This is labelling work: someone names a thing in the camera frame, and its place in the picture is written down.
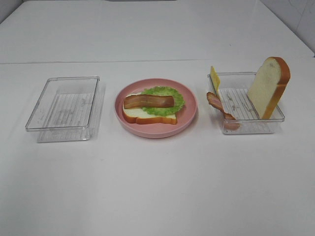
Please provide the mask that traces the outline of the pink round plate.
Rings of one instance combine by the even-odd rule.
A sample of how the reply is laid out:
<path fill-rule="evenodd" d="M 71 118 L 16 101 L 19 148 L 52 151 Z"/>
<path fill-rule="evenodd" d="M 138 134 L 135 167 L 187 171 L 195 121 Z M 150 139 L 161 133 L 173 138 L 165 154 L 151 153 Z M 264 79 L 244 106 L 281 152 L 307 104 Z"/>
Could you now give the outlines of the pink round plate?
<path fill-rule="evenodd" d="M 137 124 L 127 122 L 123 117 L 124 98 L 131 93 L 141 92 L 144 89 L 150 89 L 154 86 L 172 87 L 183 96 L 185 106 L 177 113 L 177 123 L 173 125 L 163 123 Z M 126 86 L 118 93 L 115 100 L 115 113 L 122 127 L 130 133 L 145 138 L 166 138 L 180 133 L 192 123 L 197 114 L 197 100 L 193 92 L 179 82 L 162 78 L 144 79 Z"/>

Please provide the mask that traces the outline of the yellow cheese slice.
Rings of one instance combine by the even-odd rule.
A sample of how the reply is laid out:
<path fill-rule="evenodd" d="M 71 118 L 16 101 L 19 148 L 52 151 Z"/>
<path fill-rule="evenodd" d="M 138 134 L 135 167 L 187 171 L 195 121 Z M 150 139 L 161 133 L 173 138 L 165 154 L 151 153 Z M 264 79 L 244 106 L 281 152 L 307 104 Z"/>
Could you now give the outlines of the yellow cheese slice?
<path fill-rule="evenodd" d="M 214 90 L 215 90 L 216 94 L 218 95 L 219 94 L 218 89 L 219 89 L 221 80 L 220 80 L 219 76 L 217 75 L 215 68 L 213 66 L 211 66 L 211 68 L 210 68 L 210 77 L 211 77 L 211 80 L 212 80 L 212 83 L 214 86 Z"/>

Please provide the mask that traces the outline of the bacon strip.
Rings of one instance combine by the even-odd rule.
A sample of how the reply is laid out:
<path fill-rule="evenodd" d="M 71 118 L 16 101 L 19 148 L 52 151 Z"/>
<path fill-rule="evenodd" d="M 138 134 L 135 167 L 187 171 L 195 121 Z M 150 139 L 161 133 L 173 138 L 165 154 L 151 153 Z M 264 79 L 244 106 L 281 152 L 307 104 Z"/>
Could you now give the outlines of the bacon strip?
<path fill-rule="evenodd" d="M 240 123 L 236 121 L 235 117 L 224 111 L 220 98 L 212 92 L 206 94 L 208 103 L 219 110 L 224 118 L 223 127 L 227 130 L 237 130 L 240 127 Z"/>
<path fill-rule="evenodd" d="M 138 94 L 127 96 L 123 105 L 125 109 L 138 107 L 169 108 L 175 105 L 175 101 L 173 96 Z"/>

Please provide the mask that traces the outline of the bread slice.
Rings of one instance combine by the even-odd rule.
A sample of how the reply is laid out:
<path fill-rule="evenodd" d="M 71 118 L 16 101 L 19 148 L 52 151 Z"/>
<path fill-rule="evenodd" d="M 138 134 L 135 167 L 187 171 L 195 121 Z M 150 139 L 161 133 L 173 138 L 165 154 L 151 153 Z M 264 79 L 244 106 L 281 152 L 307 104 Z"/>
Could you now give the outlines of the bread slice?
<path fill-rule="evenodd" d="M 281 57 L 268 57 L 247 92 L 260 119 L 269 119 L 290 80 L 290 69 Z"/>
<path fill-rule="evenodd" d="M 153 123 L 164 123 L 164 124 L 177 124 L 176 114 L 167 115 L 167 116 L 157 116 L 151 115 L 142 110 L 142 107 L 125 109 L 122 104 L 123 117 L 128 123 L 136 124 L 153 124 Z"/>

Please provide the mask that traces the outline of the clear plastic tray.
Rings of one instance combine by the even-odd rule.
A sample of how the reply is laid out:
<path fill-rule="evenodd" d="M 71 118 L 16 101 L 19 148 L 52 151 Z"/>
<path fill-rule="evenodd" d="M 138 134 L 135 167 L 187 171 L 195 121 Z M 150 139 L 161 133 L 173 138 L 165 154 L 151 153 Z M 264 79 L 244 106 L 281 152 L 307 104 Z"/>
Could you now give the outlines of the clear plastic tray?
<path fill-rule="evenodd" d="M 25 130 L 38 143 L 89 140 L 98 132 L 104 90 L 98 76 L 49 78 Z"/>
<path fill-rule="evenodd" d="M 269 119 L 260 119 L 256 109 L 247 96 L 255 72 L 223 72 L 218 73 L 220 85 L 218 96 L 224 111 L 235 120 L 226 120 L 223 113 L 212 108 L 212 121 L 220 125 L 223 134 L 269 134 L 275 133 L 285 120 L 279 107 L 276 107 Z"/>

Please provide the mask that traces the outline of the green lettuce leaf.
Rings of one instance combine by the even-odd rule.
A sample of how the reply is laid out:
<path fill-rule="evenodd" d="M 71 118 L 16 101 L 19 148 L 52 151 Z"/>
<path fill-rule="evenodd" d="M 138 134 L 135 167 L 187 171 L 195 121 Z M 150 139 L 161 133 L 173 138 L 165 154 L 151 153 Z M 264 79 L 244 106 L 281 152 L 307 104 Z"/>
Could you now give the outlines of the green lettuce leaf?
<path fill-rule="evenodd" d="M 185 100 L 183 96 L 174 88 L 157 86 L 153 88 L 144 89 L 141 94 L 159 95 L 159 96 L 172 96 L 174 99 L 174 106 L 169 108 L 158 108 L 158 107 L 143 107 L 142 110 L 151 115 L 167 116 L 172 115 L 180 111 Z"/>

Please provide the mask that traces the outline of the clear left plastic tray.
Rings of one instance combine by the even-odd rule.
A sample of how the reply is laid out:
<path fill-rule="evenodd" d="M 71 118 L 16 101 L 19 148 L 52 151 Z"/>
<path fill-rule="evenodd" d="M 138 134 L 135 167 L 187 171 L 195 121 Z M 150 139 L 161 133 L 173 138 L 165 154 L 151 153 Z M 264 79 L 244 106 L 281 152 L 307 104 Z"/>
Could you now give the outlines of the clear left plastic tray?
<path fill-rule="evenodd" d="M 49 78 L 25 130 L 38 143 L 89 140 L 98 132 L 104 90 L 98 76 Z"/>

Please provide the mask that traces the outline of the clear right plastic tray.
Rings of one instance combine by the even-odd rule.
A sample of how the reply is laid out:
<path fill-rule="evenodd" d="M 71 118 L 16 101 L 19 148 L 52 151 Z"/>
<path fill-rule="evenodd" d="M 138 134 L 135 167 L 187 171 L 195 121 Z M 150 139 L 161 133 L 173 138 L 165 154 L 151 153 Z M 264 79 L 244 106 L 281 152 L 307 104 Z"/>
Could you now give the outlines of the clear right plastic tray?
<path fill-rule="evenodd" d="M 247 96 L 255 72 L 223 72 L 218 73 L 220 85 L 218 96 L 224 111 L 235 120 L 226 120 L 223 113 L 212 108 L 212 121 L 220 125 L 223 134 L 269 134 L 275 133 L 285 120 L 279 107 L 276 107 L 269 119 L 260 119 L 256 109 Z"/>

